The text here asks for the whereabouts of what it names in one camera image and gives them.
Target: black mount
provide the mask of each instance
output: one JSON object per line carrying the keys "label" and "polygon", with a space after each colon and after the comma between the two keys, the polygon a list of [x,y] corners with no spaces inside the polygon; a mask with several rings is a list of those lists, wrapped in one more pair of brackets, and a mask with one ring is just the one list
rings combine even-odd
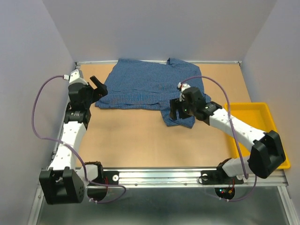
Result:
{"label": "black mount", "polygon": [[260,178],[267,178],[285,161],[285,152],[280,136],[274,130],[254,141],[248,160],[251,171]]}
{"label": "black mount", "polygon": [[[210,124],[210,116],[222,106],[215,102],[206,103],[205,99],[197,87],[190,87],[185,89],[182,94],[184,100],[179,98],[170,100],[170,117],[173,120],[177,119],[176,112],[179,113],[179,118],[185,119],[195,116],[197,120],[204,121]],[[252,146],[250,158],[248,160],[251,171],[260,178],[267,178],[273,171],[275,171],[285,161],[285,153],[282,147],[280,136],[275,131],[265,133],[265,137],[261,140],[255,140]],[[206,171],[207,177],[202,180],[202,184],[224,184],[230,179],[223,171],[222,162],[217,170]]]}
{"label": "black mount", "polygon": [[83,201],[84,183],[76,172],[68,167],[62,171],[43,170],[38,179],[49,205]]}
{"label": "black mount", "polygon": [[[83,123],[87,129],[91,117],[90,105],[108,93],[106,85],[95,76],[90,79],[96,85],[96,89],[93,89],[89,83],[76,82],[69,85],[70,102],[66,108],[64,123],[77,121]],[[102,170],[101,168],[100,163],[98,174],[102,176],[103,168]],[[61,171],[53,171],[52,168],[43,170],[39,181],[48,204],[81,203],[83,200],[84,183],[73,169],[66,167]]]}
{"label": "black mount", "polygon": [[[98,166],[98,177],[93,180],[95,183],[100,184],[110,184],[110,185],[118,185],[119,181],[113,181],[113,176],[118,175],[119,171],[104,171],[100,162],[89,162],[86,165],[97,165]],[[107,195],[107,188],[87,188],[87,195],[89,198],[93,198],[94,200],[101,201]]]}

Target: work surface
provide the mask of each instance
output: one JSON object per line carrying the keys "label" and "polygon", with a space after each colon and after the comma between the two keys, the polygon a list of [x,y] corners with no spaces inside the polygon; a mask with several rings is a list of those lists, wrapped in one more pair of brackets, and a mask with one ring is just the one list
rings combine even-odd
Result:
{"label": "work surface", "polygon": [[[202,75],[224,87],[231,102],[250,102],[238,64],[196,65]],[[86,81],[95,75],[104,83],[113,66],[81,65],[80,69]],[[212,101],[226,103],[216,84],[203,83]],[[226,134],[204,122],[196,121],[192,129],[167,127],[160,111],[99,109],[94,105],[90,111],[92,117],[79,151],[85,162],[100,161],[104,167],[191,167],[217,166],[231,157]]]}

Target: white enclosure wall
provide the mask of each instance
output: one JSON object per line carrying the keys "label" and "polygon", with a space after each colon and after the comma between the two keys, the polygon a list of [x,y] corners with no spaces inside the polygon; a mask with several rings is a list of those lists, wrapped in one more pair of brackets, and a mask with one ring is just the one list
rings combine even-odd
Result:
{"label": "white enclosure wall", "polygon": [[[0,21],[0,224],[23,225],[54,147],[34,136],[32,105],[42,83],[74,63],[42,1],[2,1]],[[41,134],[57,136],[67,93],[63,80],[45,87],[36,112]]]}
{"label": "white enclosure wall", "polygon": [[279,0],[251,45],[242,72],[252,101],[267,102],[291,161],[286,171],[300,216],[300,1]]}
{"label": "white enclosure wall", "polygon": [[75,61],[242,60],[276,0],[43,0]]}

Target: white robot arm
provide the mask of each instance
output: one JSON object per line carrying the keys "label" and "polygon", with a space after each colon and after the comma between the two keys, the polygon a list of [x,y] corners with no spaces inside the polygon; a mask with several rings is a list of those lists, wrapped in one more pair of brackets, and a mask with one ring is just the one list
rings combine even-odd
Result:
{"label": "white robot arm", "polygon": [[[97,88],[93,89],[78,69],[70,76],[65,75],[64,79],[69,80],[70,101],[66,108],[61,141],[78,152],[90,121],[90,105],[107,95],[107,89],[94,76],[90,79]],[[75,171],[76,160],[76,155],[66,145],[59,144],[48,169],[41,171],[39,181],[48,204],[80,203],[83,200],[88,182],[83,168]],[[95,165],[86,165],[86,170],[88,180],[94,180],[102,175],[100,171],[103,168],[96,162]]]}
{"label": "white robot arm", "polygon": [[[176,111],[179,112],[181,119],[195,116],[197,120],[204,121],[233,137],[231,119],[238,142],[250,152],[249,157],[243,158],[247,173],[254,173],[260,178],[267,178],[285,161],[285,153],[277,132],[270,131],[267,133],[256,129],[234,116],[230,116],[229,119],[228,112],[222,106],[215,102],[206,103],[197,87],[179,83],[178,89],[180,90],[180,97],[170,100],[170,117],[176,120]],[[222,179],[242,175],[240,158],[231,158],[222,162],[212,173],[203,179],[203,184],[218,184],[222,182]]]}

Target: yellow tray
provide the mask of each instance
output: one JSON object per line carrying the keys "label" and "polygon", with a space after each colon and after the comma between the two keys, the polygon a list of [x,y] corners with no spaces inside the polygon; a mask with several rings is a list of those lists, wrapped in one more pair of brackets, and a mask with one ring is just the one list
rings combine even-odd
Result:
{"label": "yellow tray", "polygon": [[[239,120],[249,124],[250,126],[269,132],[274,130],[277,132],[275,123],[273,121],[272,115],[270,113],[269,107],[266,103],[231,103],[231,115],[235,116]],[[229,148],[231,150],[231,157],[238,158],[239,153],[235,145],[234,139],[227,135]],[[250,152],[242,145],[240,145],[240,150],[243,156],[250,155]],[[291,167],[290,161],[285,152],[286,160],[281,164],[278,169],[288,169]]]}

